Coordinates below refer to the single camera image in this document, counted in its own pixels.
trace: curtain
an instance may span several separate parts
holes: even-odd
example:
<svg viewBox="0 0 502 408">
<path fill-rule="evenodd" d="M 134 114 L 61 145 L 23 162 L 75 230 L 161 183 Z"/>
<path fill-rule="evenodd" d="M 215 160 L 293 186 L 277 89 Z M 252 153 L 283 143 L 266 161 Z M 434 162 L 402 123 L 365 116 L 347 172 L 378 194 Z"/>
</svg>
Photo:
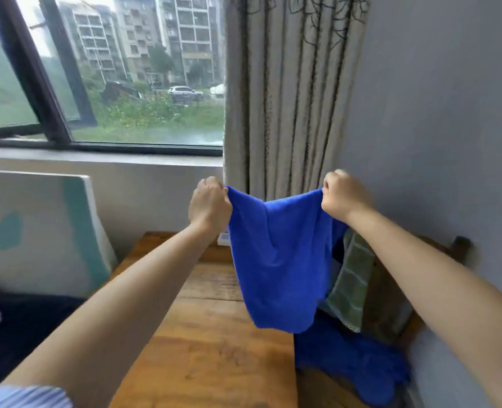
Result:
<svg viewBox="0 0 502 408">
<path fill-rule="evenodd" d="M 333 168 L 369 0 L 225 0 L 228 185 L 263 200 Z"/>
</svg>

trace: striped sleeve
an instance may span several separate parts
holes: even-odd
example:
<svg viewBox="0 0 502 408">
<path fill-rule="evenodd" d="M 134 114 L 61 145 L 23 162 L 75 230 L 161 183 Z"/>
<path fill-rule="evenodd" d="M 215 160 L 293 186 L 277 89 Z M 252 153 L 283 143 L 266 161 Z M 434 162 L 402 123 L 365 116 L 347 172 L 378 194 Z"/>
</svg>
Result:
<svg viewBox="0 0 502 408">
<path fill-rule="evenodd" d="M 0 408 L 73 408 L 60 388 L 0 386 Z"/>
</svg>

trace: sky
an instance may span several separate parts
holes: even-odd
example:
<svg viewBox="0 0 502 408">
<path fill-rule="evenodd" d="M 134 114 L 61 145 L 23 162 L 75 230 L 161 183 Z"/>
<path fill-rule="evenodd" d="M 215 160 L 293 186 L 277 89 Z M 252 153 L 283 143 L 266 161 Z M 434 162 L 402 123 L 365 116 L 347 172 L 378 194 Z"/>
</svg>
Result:
<svg viewBox="0 0 502 408">
<path fill-rule="evenodd" d="M 35 15 L 35 7 L 39 8 L 38 0 L 16 0 L 19 4 L 20 10 L 23 13 L 24 20 L 28 26 L 33 26 L 38 24 L 38 19 Z M 77 3 L 81 0 L 56 0 L 56 1 L 68 1 L 70 3 Z M 113 0 L 83 0 L 90 4 L 104 4 L 114 10 Z M 45 43 L 45 34 L 47 30 L 41 28 L 31 30 L 32 38 L 36 44 L 38 52 L 42 56 L 50 56 L 49 49 Z"/>
</svg>

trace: gray wall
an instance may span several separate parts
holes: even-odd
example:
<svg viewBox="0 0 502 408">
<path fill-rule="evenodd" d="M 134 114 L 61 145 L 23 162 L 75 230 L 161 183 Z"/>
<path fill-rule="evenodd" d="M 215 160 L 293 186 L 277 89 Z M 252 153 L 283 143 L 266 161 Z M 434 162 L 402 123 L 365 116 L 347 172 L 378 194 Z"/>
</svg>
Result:
<svg viewBox="0 0 502 408">
<path fill-rule="evenodd" d="M 215 160 L 202 165 L 147 165 L 0 157 L 0 170 L 90 176 L 98 216 L 119 259 L 146 231 L 185 228 L 188 204 L 198 181 L 209 176 L 223 177 L 222 168 L 215 164 Z"/>
<path fill-rule="evenodd" d="M 470 237 L 502 290 L 502 0 L 372 0 L 345 135 L 339 165 L 382 212 Z M 431 332 L 412 361 L 427 408 L 490 406 Z"/>
</svg>

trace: fist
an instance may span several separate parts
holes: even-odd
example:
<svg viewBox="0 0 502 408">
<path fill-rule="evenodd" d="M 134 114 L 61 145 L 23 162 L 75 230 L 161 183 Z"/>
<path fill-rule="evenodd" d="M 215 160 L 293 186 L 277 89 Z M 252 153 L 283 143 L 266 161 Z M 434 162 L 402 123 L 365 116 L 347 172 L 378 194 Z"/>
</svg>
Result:
<svg viewBox="0 0 502 408">
<path fill-rule="evenodd" d="M 204 226 L 214 236 L 227 229 L 231 214 L 228 188 L 213 176 L 198 182 L 188 207 L 191 224 Z"/>
<path fill-rule="evenodd" d="M 321 207 L 334 219 L 351 226 L 350 214 L 370 208 L 372 198 L 360 181 L 343 170 L 327 173 L 323 182 Z"/>
</svg>

